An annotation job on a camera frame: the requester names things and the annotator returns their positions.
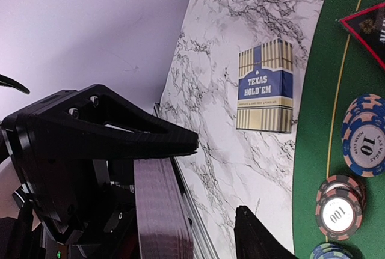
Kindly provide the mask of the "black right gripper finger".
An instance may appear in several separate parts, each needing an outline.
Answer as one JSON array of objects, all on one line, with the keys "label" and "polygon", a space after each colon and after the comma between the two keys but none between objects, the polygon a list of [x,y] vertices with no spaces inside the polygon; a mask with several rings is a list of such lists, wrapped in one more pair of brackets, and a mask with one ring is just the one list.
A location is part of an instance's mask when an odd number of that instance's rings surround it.
[{"label": "black right gripper finger", "polygon": [[247,206],[236,208],[234,236],[239,259],[296,258]]}]

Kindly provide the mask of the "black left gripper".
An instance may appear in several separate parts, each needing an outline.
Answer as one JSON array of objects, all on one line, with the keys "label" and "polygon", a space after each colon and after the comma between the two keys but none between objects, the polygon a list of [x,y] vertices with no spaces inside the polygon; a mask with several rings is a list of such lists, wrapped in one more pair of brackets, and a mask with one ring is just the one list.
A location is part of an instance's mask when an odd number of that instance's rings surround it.
[{"label": "black left gripper", "polygon": [[10,159],[17,178],[15,187],[1,184],[17,201],[15,216],[1,216],[2,258],[45,258],[34,219],[84,258],[137,258],[135,197],[108,181],[104,161],[91,159],[167,158],[198,148],[196,132],[101,84],[51,94],[6,116],[1,130],[1,160]]}]

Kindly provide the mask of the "teal chips mat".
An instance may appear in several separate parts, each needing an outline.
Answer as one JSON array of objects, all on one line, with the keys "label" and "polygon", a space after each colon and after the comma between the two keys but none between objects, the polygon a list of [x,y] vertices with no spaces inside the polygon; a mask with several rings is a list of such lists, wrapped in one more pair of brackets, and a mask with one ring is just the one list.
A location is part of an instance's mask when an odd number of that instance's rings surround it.
[{"label": "teal chips mat", "polygon": [[310,253],[310,259],[352,259],[353,255],[336,243],[322,243]]}]

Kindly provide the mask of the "white blue chips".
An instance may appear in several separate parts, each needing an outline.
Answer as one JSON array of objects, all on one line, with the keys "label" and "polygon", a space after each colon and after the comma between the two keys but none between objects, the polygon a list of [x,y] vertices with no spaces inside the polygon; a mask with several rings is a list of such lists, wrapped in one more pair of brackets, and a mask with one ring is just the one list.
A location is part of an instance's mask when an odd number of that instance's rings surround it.
[{"label": "white blue chips", "polygon": [[384,173],[384,99],[375,94],[354,99],[343,119],[341,140],[343,157],[354,173]]}]

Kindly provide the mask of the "red striped card deck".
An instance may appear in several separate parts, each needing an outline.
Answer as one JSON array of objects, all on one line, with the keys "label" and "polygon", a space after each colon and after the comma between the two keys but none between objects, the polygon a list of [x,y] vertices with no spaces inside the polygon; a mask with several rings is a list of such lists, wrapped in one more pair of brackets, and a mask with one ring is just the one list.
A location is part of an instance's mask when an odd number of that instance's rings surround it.
[{"label": "red striped card deck", "polygon": [[193,258],[194,241],[170,159],[134,161],[141,258]]}]

